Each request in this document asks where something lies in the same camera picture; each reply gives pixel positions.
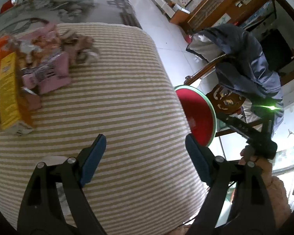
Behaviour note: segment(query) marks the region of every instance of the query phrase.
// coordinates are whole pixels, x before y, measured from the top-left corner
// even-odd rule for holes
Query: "wooden chair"
[[[185,80],[184,85],[191,85],[196,80],[200,79],[201,77],[203,77],[204,75],[209,73],[215,67],[215,65],[217,63],[221,62],[223,59],[228,58],[228,57],[229,57],[228,55],[224,54],[224,55],[221,55],[221,56],[213,59],[211,62],[206,64],[206,66],[202,70],[197,72],[195,75],[188,77]],[[245,101],[245,98],[242,96],[239,96],[238,94],[235,94],[235,93],[230,93],[228,95],[222,95],[221,94],[222,90],[223,90],[223,88],[220,85],[216,85],[211,92],[206,94],[206,96],[208,97],[208,99],[212,103],[213,108],[216,113],[223,112],[227,115],[235,113],[242,106],[242,104]],[[248,124],[251,126],[257,126],[257,125],[262,124],[262,120],[259,119],[257,121],[253,121]],[[232,129],[219,131],[216,133],[215,137],[227,135],[227,134],[230,134],[233,132],[234,131]]]

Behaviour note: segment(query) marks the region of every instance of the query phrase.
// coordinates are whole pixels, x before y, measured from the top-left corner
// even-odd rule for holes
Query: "red object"
[[[11,2],[11,0],[8,0],[6,3],[4,3],[1,7],[1,10],[0,10],[0,14],[7,11],[9,8],[12,8],[13,7],[13,4]]]
[[[238,114],[238,115],[242,114],[241,108],[239,108],[235,113]]]
[[[185,36],[185,38],[184,38],[184,40],[185,40],[188,44],[191,43],[191,39],[192,39],[192,36],[191,36],[191,35],[187,35],[187,36]]]
[[[191,132],[202,146],[207,146],[214,136],[213,115],[205,99],[190,89],[178,89],[176,94],[182,104]]]

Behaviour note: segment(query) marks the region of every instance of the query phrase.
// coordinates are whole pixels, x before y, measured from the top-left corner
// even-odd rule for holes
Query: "floor tile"
[[[182,51],[158,48],[158,53],[173,86],[182,85],[185,77],[193,74]]]
[[[159,16],[159,18],[165,23],[165,25],[168,27],[168,25],[170,25],[171,23],[169,22],[169,19],[166,15],[164,15],[163,13],[161,13],[161,16]]]
[[[210,84],[202,84],[201,82],[200,82],[200,85],[199,85],[199,87],[197,87],[200,91],[202,91],[205,95],[207,94],[207,93],[209,93],[212,89],[213,89],[213,87],[212,86],[210,86]]]
[[[180,46],[181,50],[182,50],[182,51],[185,51],[186,48],[187,48],[188,43],[187,43],[186,40],[184,39],[183,34],[184,34],[184,35],[186,35],[186,34],[183,32],[182,28],[180,28],[180,27],[177,26],[177,25],[171,24],[171,23],[169,23],[169,24],[167,25],[167,27],[168,27],[170,33],[173,35],[175,41],[176,41],[176,42],[178,43],[178,45]]]
[[[149,25],[143,22],[140,22],[140,24],[143,30],[154,40],[157,48],[181,51],[181,48],[167,28]]]
[[[199,58],[197,58],[194,54],[189,53],[189,52],[184,52],[184,55],[187,59],[187,61],[189,62],[189,64],[191,65],[194,73],[198,72],[199,70],[201,70],[202,68],[204,68],[205,64],[202,60],[200,60]]]
[[[159,15],[154,11],[136,12],[137,20],[140,22],[141,26],[157,26],[167,29],[165,23],[160,19]]]

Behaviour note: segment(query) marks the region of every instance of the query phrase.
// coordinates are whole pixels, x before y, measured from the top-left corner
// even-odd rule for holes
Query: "person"
[[[240,153],[240,155],[242,156],[239,161],[240,165],[245,165],[245,154],[245,149],[243,149]],[[268,161],[268,159],[263,157],[251,156],[250,161],[255,162],[255,164],[262,169],[261,177],[268,191],[268,195],[273,208],[274,219],[276,221],[276,226],[278,229],[289,218],[292,212],[291,207],[288,203],[288,197],[283,181],[281,181],[276,176],[272,176],[272,164]],[[185,235],[190,226],[191,225],[184,225],[178,227],[173,231],[167,233],[166,235]]]

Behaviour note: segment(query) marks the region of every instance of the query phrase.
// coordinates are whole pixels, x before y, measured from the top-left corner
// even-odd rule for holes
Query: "striped fabric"
[[[45,156],[76,156],[102,133],[107,150],[84,188],[100,223],[109,235],[165,234],[192,216],[206,193],[185,150],[186,118],[153,41],[130,26],[58,29],[93,37],[101,59],[72,66],[72,83],[42,97],[34,132],[0,133],[0,210],[16,227],[35,164]]]

